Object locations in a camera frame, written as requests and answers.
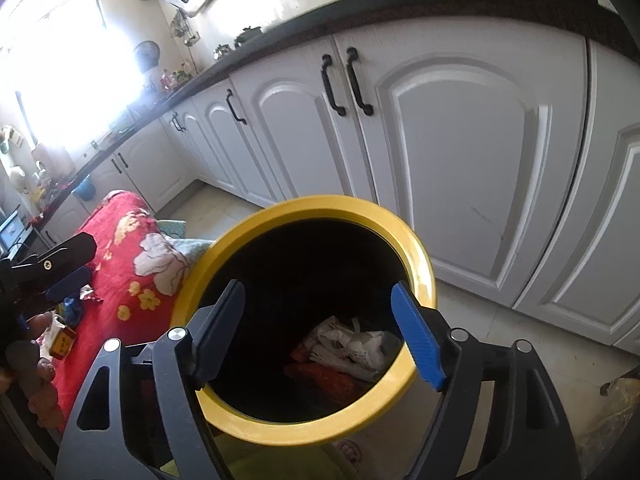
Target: yellow flower print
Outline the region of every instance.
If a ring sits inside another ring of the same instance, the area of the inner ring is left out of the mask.
[[[118,319],[126,321],[131,317],[131,311],[127,305],[121,305],[118,307]]]
[[[135,231],[139,225],[140,222],[138,222],[138,220],[136,219],[135,212],[129,211],[118,222],[118,225],[116,227],[116,234],[113,237],[113,243],[116,245],[120,245],[125,236],[127,236],[127,233]]]
[[[129,283],[129,294],[132,296],[140,294],[140,284],[138,282]]]
[[[156,306],[160,304],[160,300],[156,298],[156,295],[150,288],[146,288],[142,294],[138,296],[140,300],[140,308],[142,310],[155,310]]]

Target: yellow bin rim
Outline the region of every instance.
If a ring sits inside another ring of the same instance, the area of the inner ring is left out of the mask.
[[[276,227],[309,219],[352,222],[377,233],[398,254],[411,290],[424,307],[436,308],[435,277],[427,253],[411,228],[377,204],[349,196],[307,196],[273,205],[230,229],[204,253],[178,295],[171,326],[185,326],[197,309],[212,276],[241,247]],[[380,380],[362,397],[329,416],[299,423],[258,420],[233,409],[207,385],[197,392],[207,421],[219,430],[265,446],[304,446],[337,440],[382,415],[415,377],[415,364],[404,344]]]

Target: red blanket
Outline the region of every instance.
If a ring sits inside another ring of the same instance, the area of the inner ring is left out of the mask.
[[[78,229],[98,246],[92,287],[103,302],[85,302],[70,354],[56,361],[65,421],[100,347],[111,337],[126,345],[155,341],[168,328],[187,261],[160,234],[145,202],[127,191],[107,196]]]

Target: yellow trash bin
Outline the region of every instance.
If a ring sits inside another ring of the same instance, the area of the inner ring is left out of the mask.
[[[231,279],[245,286],[244,315],[218,377],[198,392],[206,419],[221,431],[266,446],[329,442],[372,422],[414,379],[402,345],[363,396],[318,416],[303,407],[283,372],[290,351],[331,315],[362,318],[401,337],[390,307],[391,287],[400,280],[420,304],[436,308],[428,256],[388,210],[352,197],[310,196],[252,215],[196,264],[172,326],[186,325],[199,306],[214,303]]]

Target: cabinet door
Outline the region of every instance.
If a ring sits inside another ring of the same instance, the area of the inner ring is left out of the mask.
[[[47,242],[55,246],[69,240],[87,218],[89,213],[70,195],[44,225],[42,233]]]
[[[483,18],[423,18],[335,37],[380,205],[436,275],[513,305],[552,235],[582,133],[584,38]]]
[[[590,104],[558,228],[515,307],[640,353],[640,68],[590,43]],[[636,327],[636,336],[625,334]]]
[[[175,122],[183,130],[190,146],[196,176],[212,186],[242,196],[238,185],[230,176],[228,164],[222,159],[222,154],[214,152],[207,140],[202,120],[191,99],[178,105],[175,111],[178,113]]]
[[[344,117],[330,108],[324,92],[325,54],[334,62],[327,73],[335,101],[346,108]],[[362,134],[329,38],[263,59],[231,79],[285,197],[346,194],[374,200]]]
[[[189,141],[189,137],[185,135],[183,131],[178,129],[177,123],[175,123],[175,118],[177,117],[177,112],[171,111],[162,115],[158,120],[160,121],[162,126],[164,126],[164,130],[167,134],[167,137],[169,137],[174,150],[180,156],[182,162],[189,171],[189,179],[193,180],[195,177],[195,174],[193,172],[196,161],[191,151],[191,143]]]
[[[159,121],[153,121],[135,133],[114,155],[155,211],[191,183],[190,172],[171,146]]]
[[[193,102],[204,120],[211,144],[228,159],[244,198],[264,207],[273,205],[282,199],[273,172],[250,124],[234,119],[227,97],[237,117],[244,119],[244,109],[229,80],[199,93]]]
[[[124,172],[124,165],[121,161],[116,161],[116,157],[116,153],[112,153],[107,160],[91,172],[90,177],[91,182],[95,186],[95,195],[87,202],[80,199],[82,205],[84,205],[84,208],[89,213],[92,212],[111,191],[123,189],[140,195],[138,188],[134,186],[131,179]]]

